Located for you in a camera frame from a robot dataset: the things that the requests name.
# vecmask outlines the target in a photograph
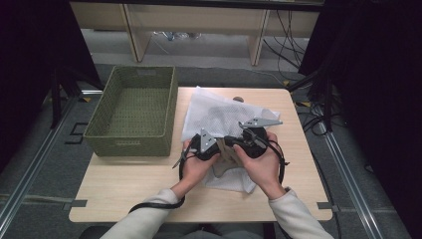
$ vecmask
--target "person's left hand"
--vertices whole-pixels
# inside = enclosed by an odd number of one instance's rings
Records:
[[[183,149],[187,148],[189,142],[190,139],[183,142]],[[205,177],[208,169],[217,161],[219,156],[220,153],[217,153],[209,160],[203,161],[194,156],[192,152],[188,152],[183,167],[183,178],[171,187],[171,190],[173,190],[177,198],[181,199],[187,192],[196,186],[196,184]]]

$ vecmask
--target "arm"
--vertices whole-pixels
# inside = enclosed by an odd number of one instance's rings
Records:
[[[185,141],[183,148],[186,148],[188,143],[188,141]],[[188,158],[183,167],[183,178],[179,182],[170,189],[160,190],[157,195],[147,198],[143,202],[177,203],[204,178],[207,170],[217,160],[218,156],[219,154],[216,154],[207,161],[202,161],[196,157]],[[170,212],[170,209],[139,208],[118,221],[102,238],[152,238]]]
[[[267,132],[267,137],[269,140],[277,141],[277,136],[271,132]],[[286,191],[279,182],[279,159],[270,148],[258,158],[250,158],[239,145],[235,145],[234,149],[251,179],[268,196],[277,221],[290,236],[293,238],[332,238],[311,216],[296,194],[292,190]]]

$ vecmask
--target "green basket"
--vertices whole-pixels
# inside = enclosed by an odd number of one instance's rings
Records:
[[[84,138],[98,156],[168,156],[177,91],[173,67],[114,67]]]

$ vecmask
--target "gray carpet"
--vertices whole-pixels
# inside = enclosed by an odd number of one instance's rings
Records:
[[[97,65],[98,72],[105,83],[111,72],[112,65]],[[256,73],[245,70],[223,69],[193,69],[177,68],[179,86],[185,87],[241,87],[241,88],[281,88],[282,84],[273,76],[280,77],[278,72]],[[303,76],[284,73],[292,79]],[[81,83],[82,88],[90,86]],[[306,102],[308,88],[293,93],[295,102]],[[55,145],[44,163],[39,175],[34,181],[28,195],[52,197],[50,201],[28,200],[20,207],[4,238],[78,238],[79,235],[93,224],[73,223],[69,220],[69,211],[65,208],[67,201],[75,198],[79,186],[92,155],[92,150],[83,141],[81,144],[66,144],[69,141],[78,141],[78,135],[71,132],[78,122],[88,122],[100,96],[92,97],[88,103],[78,102],[66,119]],[[297,107],[300,119],[310,120],[305,113],[307,107]],[[22,148],[12,162],[1,174],[0,193],[7,195],[13,191],[31,158],[35,155],[42,140],[45,138],[51,117],[50,103],[42,108],[38,120],[32,131],[22,143]],[[76,132],[83,132],[85,127],[80,125]],[[391,206],[375,175],[364,169],[366,163],[358,145],[353,140],[352,133],[343,126],[334,126],[334,135],[345,155],[347,162],[374,215],[380,225],[385,238],[409,238],[405,227]],[[310,130],[306,133],[309,145],[316,159],[321,165],[322,173],[331,193],[335,205],[340,208],[337,212],[341,238],[367,238],[360,218],[354,210],[353,203],[338,173],[335,162],[325,143],[323,136],[316,136]],[[339,238],[335,218],[322,222],[322,226],[334,238]],[[277,226],[277,238],[284,238]]]

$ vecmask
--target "person's right hand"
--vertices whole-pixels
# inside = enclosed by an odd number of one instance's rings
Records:
[[[268,140],[277,142],[277,136],[267,131]],[[263,155],[257,158],[249,157],[239,145],[234,145],[236,154],[242,160],[243,166],[252,181],[258,184],[270,200],[277,199],[286,193],[279,182],[279,158],[269,147]]]

